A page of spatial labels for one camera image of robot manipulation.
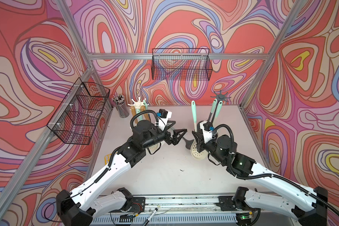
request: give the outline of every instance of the black cylindrical motor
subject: black cylindrical motor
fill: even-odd
[[[165,139],[166,133],[158,133],[154,124],[148,120],[141,120],[132,129],[133,138],[140,148],[148,148]]]
[[[221,165],[227,166],[227,156],[229,151],[235,151],[237,144],[234,142],[234,150],[231,148],[231,139],[228,135],[222,135],[217,138],[217,141],[214,140],[205,144],[205,149],[210,153],[212,157],[216,159]]]

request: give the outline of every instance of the pen holder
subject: pen holder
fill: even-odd
[[[117,111],[119,113],[119,117],[121,117],[121,118],[128,117],[129,111],[128,111],[128,107],[127,107],[126,103],[122,103],[122,104],[114,103],[114,105],[117,108]]]

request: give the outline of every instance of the mint green utensil handle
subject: mint green utensil handle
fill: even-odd
[[[145,100],[143,100],[143,104],[145,105],[146,110],[148,110],[148,104],[147,104],[147,102]]]
[[[214,99],[214,101],[213,101],[213,103],[212,103],[211,113],[214,112],[215,107],[216,107],[216,104],[217,104],[217,99]]]
[[[138,114],[138,113],[140,113],[140,109],[136,109],[136,114]],[[138,116],[138,121],[142,121],[143,120],[143,116],[142,115],[140,115],[140,116]]]
[[[222,101],[220,101],[220,102],[218,103],[218,105],[217,105],[217,110],[216,110],[216,113],[215,113],[214,123],[215,123],[215,120],[217,119],[218,114],[220,114],[221,107],[222,107]]]
[[[194,101],[191,102],[191,108],[192,108],[192,116],[193,116],[193,123],[194,123],[194,131],[197,132],[196,103]]]

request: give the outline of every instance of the metal vent grille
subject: metal vent grille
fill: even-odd
[[[139,215],[131,224],[143,224],[149,215]],[[113,215],[115,224],[128,224],[130,221],[119,222],[119,215]],[[203,213],[203,214],[161,214],[154,216],[149,224],[198,224],[198,223],[236,223],[235,213]],[[95,218],[90,225],[112,224],[110,215]]]

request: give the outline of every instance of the white table surface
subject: white table surface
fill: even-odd
[[[176,121],[174,128],[186,128],[188,131],[184,137],[188,140],[193,139],[191,131],[194,125],[190,106],[149,107],[156,112],[160,108],[172,111],[170,120]],[[197,106],[197,122],[207,120],[210,110],[211,106]],[[124,144],[132,135],[130,120],[131,114],[127,118],[120,118],[118,111],[113,109],[93,174],[104,166],[104,156],[111,154],[114,148]],[[231,127],[238,152],[263,164],[238,106],[223,106],[214,127],[219,124],[227,124]],[[218,134],[219,136],[227,134],[227,130],[219,129]],[[257,188],[259,192],[269,191],[253,182],[233,177],[226,171],[226,167],[215,166],[207,158],[194,159],[190,150],[185,148],[185,141],[181,140],[176,146],[165,143],[154,155],[149,155],[147,152],[141,162],[122,174],[102,195],[109,195],[122,187],[128,189],[133,195],[234,193],[238,186]]]

